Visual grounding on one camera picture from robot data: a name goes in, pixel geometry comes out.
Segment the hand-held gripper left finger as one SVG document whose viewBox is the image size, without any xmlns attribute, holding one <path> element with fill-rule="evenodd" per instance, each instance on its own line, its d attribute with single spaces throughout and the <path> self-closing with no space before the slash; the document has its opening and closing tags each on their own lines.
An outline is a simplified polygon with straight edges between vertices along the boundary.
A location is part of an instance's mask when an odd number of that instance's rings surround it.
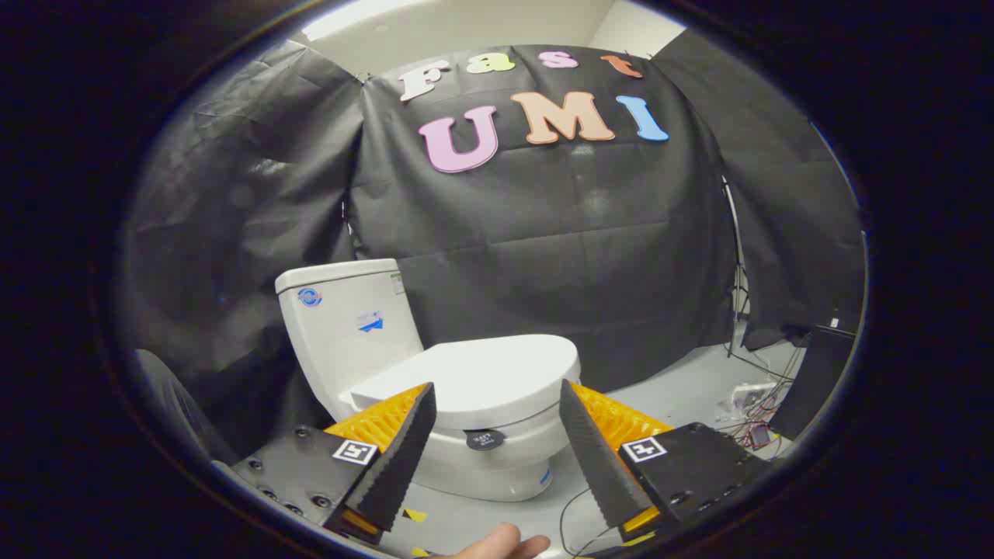
<svg viewBox="0 0 994 559">
<path fill-rule="evenodd" d="M 434 424 L 426 382 L 325 429 L 295 425 L 234 464 L 214 461 L 214 474 L 285 529 L 373 546 L 393 529 Z"/>
</svg>

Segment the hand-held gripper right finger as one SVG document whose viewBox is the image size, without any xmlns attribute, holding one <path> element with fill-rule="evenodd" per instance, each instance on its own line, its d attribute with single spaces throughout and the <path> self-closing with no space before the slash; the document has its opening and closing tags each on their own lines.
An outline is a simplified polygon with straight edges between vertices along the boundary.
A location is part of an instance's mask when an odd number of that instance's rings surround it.
<svg viewBox="0 0 994 559">
<path fill-rule="evenodd" d="M 604 522 L 624 542 L 696 529 L 736 507 L 773 466 L 702 422 L 668 427 L 568 380 L 558 416 Z"/>
</svg>

